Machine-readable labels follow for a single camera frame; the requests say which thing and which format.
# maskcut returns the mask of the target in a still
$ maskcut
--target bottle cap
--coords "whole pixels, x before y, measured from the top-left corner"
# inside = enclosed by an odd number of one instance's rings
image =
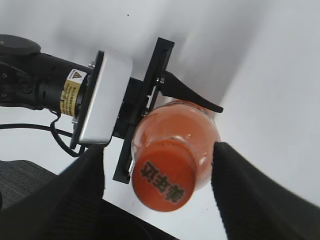
[[[180,140],[158,140],[143,147],[132,173],[135,194],[147,207],[169,212],[182,207],[196,187],[193,153]]]

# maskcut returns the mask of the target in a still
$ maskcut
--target white background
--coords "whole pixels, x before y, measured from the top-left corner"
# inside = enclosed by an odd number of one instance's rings
[[[87,65],[112,47],[142,79],[157,37],[176,42],[168,70],[225,111],[215,121],[260,170],[320,205],[318,0],[0,0],[0,32]],[[47,125],[48,111],[0,108],[0,123]],[[71,131],[71,119],[58,124]],[[0,160],[30,160],[58,174],[73,159],[47,132],[2,130]],[[144,207],[131,185],[112,181],[122,141],[105,150],[104,198],[181,240],[226,239],[210,186],[181,209]]]

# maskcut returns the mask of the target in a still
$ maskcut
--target screw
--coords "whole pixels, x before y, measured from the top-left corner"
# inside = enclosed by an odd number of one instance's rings
[[[89,63],[89,65],[88,65],[88,67],[89,67],[89,68],[91,68],[91,69],[94,69],[94,68],[95,68],[95,66],[96,66],[95,61],[90,61],[90,63]]]
[[[72,124],[78,124],[78,118],[73,117],[71,123]]]

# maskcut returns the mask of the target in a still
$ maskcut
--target orange bottle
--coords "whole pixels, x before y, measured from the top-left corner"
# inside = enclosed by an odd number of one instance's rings
[[[219,140],[209,111],[194,103],[177,100],[153,110],[132,140],[137,197],[156,211],[182,207],[209,181]]]

